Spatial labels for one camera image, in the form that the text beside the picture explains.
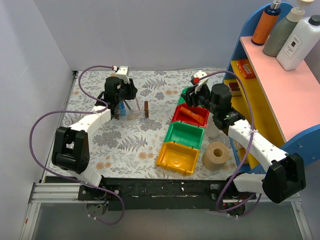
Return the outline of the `blue toothpaste tube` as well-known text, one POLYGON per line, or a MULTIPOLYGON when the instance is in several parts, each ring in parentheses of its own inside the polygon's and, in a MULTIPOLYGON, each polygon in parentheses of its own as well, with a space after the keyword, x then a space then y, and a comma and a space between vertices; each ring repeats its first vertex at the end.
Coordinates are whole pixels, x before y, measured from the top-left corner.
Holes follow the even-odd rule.
POLYGON ((121 116, 121 117, 124 117, 127 113, 126 113, 126 107, 125 107, 125 103, 124 103, 124 101, 121 101, 120 103, 119 103, 119 115, 121 116))

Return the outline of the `clear glass tray brown handles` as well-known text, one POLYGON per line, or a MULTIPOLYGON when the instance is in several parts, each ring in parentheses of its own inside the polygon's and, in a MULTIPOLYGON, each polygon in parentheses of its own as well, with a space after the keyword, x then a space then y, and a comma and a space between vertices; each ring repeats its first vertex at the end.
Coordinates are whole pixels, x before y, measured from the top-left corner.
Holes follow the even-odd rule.
POLYGON ((114 118, 116 120, 121 120, 121 121, 138 121, 140 119, 148 119, 150 117, 149 112, 145 109, 145 102, 144 101, 138 101, 139 106, 140 106, 140 111, 137 108, 137 104, 135 100, 126 100, 130 107, 133 109, 133 112, 130 112, 128 108, 125 105, 126 109, 126 115, 125 116, 120 116, 119 114, 119 105, 116 108, 114 118))

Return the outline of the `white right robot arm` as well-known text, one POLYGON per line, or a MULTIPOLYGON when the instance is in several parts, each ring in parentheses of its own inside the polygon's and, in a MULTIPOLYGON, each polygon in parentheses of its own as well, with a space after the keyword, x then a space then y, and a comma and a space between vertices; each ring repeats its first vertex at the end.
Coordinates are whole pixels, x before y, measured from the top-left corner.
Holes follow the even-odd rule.
POLYGON ((232 106, 232 94, 227 85, 218 83, 208 88, 192 86, 181 97, 189 107, 204 107, 215 126, 240 143, 263 167, 264 174, 237 173, 230 177, 227 195, 237 199, 243 193, 265 194, 272 202, 281 203, 306 187, 303 158, 289 154, 264 138, 254 127, 253 121, 232 106))

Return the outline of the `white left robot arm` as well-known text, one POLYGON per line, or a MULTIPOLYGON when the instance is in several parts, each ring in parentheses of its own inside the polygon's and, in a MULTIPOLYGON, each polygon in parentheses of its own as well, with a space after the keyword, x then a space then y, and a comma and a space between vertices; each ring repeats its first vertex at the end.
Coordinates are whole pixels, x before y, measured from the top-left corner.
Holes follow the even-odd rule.
POLYGON ((104 91, 97 97, 88 114, 69 127, 59 127, 55 132, 52 164, 68 171, 79 181, 90 184, 89 194, 95 200, 106 196, 101 184, 102 175, 90 165, 90 137, 115 115, 119 103, 136 98, 137 88, 132 78, 123 80, 118 76, 106 78, 104 91))

